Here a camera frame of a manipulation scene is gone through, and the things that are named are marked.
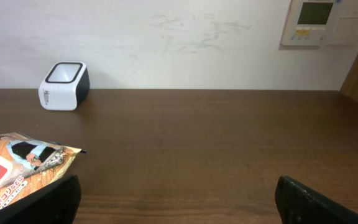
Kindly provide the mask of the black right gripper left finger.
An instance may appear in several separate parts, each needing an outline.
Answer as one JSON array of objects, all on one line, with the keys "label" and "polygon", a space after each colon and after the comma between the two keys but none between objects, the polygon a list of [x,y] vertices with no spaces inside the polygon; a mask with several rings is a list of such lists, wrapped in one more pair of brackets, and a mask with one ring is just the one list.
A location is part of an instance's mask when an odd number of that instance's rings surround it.
[{"label": "black right gripper left finger", "polygon": [[81,201],[77,175],[68,175],[0,210],[0,224],[73,223]]}]

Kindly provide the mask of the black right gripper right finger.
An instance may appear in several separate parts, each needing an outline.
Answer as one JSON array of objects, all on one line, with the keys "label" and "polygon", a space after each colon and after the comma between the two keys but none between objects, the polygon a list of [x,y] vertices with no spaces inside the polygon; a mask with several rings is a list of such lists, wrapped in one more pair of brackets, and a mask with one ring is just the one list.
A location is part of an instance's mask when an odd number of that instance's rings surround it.
[{"label": "black right gripper right finger", "polygon": [[278,180],[275,204],[283,224],[358,224],[358,213],[287,175]]}]

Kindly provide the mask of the white barcode scanner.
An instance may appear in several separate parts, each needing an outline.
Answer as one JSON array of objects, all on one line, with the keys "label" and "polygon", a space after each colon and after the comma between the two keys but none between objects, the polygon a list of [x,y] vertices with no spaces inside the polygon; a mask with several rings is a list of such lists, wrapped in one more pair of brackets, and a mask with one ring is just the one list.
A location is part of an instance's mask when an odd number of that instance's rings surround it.
[{"label": "white barcode scanner", "polygon": [[38,93],[42,107],[51,111],[73,111],[90,90],[88,68],[83,62],[58,62],[41,82]]}]

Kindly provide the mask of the beige wall control panel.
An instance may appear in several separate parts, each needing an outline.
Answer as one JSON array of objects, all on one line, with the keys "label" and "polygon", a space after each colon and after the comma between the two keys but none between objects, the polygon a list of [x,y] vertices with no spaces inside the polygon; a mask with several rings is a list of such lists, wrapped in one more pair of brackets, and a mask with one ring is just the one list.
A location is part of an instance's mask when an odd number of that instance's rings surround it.
[{"label": "beige wall control panel", "polygon": [[358,39],[358,0],[291,0],[285,47],[352,45]]}]

